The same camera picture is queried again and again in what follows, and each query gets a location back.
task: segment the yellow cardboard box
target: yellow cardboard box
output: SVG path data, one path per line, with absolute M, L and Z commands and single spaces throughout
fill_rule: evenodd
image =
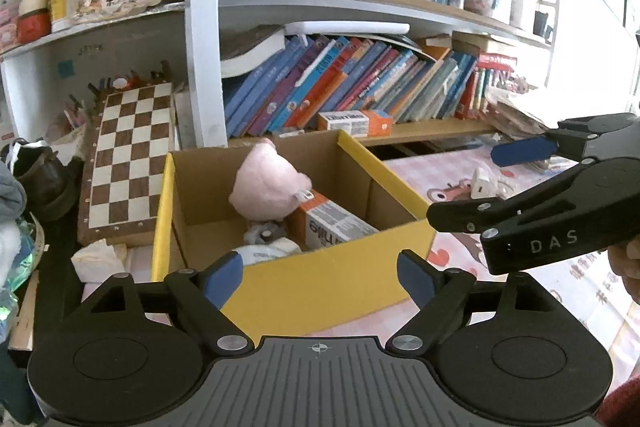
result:
M 262 335 L 306 335 L 407 299 L 398 283 L 396 259 L 404 248 L 423 257 L 430 252 L 434 230 L 424 219 L 427 202 L 342 131 L 274 142 L 316 190 L 381 232 L 245 267 L 242 284 L 223 312 L 258 343 Z M 250 149 L 240 144 L 167 156 L 154 281 L 184 266 L 204 269 L 242 245 L 246 222 L 228 196 Z

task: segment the white and orange box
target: white and orange box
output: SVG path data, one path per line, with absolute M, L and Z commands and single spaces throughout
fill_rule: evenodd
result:
M 318 131 L 341 129 L 354 138 L 389 136 L 393 119 L 378 109 L 330 111 L 318 114 Z
M 287 217 L 289 237 L 310 250 L 333 247 L 378 230 L 316 190 Z

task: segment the wooden chessboard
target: wooden chessboard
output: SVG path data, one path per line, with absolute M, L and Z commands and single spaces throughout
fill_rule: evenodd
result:
M 97 112 L 88 134 L 78 237 L 83 245 L 99 239 L 129 244 L 122 238 L 149 237 L 156 225 L 164 160 L 174 145 L 171 83 L 105 93 Z

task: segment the pink plush toy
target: pink plush toy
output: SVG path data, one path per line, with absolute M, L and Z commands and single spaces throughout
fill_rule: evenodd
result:
M 280 221 L 305 200 L 301 196 L 310 189 L 311 180 L 280 156 L 271 140 L 263 138 L 238 169 L 229 203 L 250 221 Z

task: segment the shelf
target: shelf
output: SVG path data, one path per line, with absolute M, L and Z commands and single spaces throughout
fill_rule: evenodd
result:
M 430 0 L 218 0 L 221 30 L 242 31 L 260 24 L 305 20 L 403 22 L 420 38 L 460 31 L 489 34 L 548 48 L 542 37 L 489 17 Z
M 140 18 L 146 18 L 154 15 L 159 15 L 162 13 L 172 13 L 172 12 L 184 12 L 185 6 L 189 1 L 183 2 L 174 2 L 170 4 L 161 4 L 159 6 L 154 6 L 138 15 L 132 15 L 130 17 L 122 17 L 120 19 L 112 19 L 108 21 L 99 21 L 99 22 L 88 22 L 84 24 L 77 24 L 75 26 L 71 26 L 70 28 L 65 28 L 64 30 L 60 30 L 55 33 L 50 33 L 49 35 L 44 36 L 37 41 L 30 42 L 29 44 L 25 44 L 18 48 L 14 48 L 12 50 L 7 51 L 6 53 L 0 55 L 3 59 L 15 57 L 17 55 L 22 55 L 23 53 L 30 52 L 36 48 L 40 48 L 45 46 L 46 44 L 50 44 L 52 42 L 59 41 L 61 39 L 65 39 L 68 37 L 76 36 L 79 34 L 84 34 L 91 32 L 93 30 L 97 30 L 99 28 L 104 28 L 106 26 L 113 26 L 116 24 L 122 24 L 125 22 L 130 22 Z
M 425 120 L 421 122 L 396 124 L 392 127 L 390 136 L 359 138 L 358 141 L 365 147 L 372 147 L 374 145 L 409 143 L 422 140 L 434 140 L 437 138 L 451 138 L 453 136 L 483 134 L 493 131 L 495 131 L 493 127 L 480 120 L 448 118 L 447 120 Z

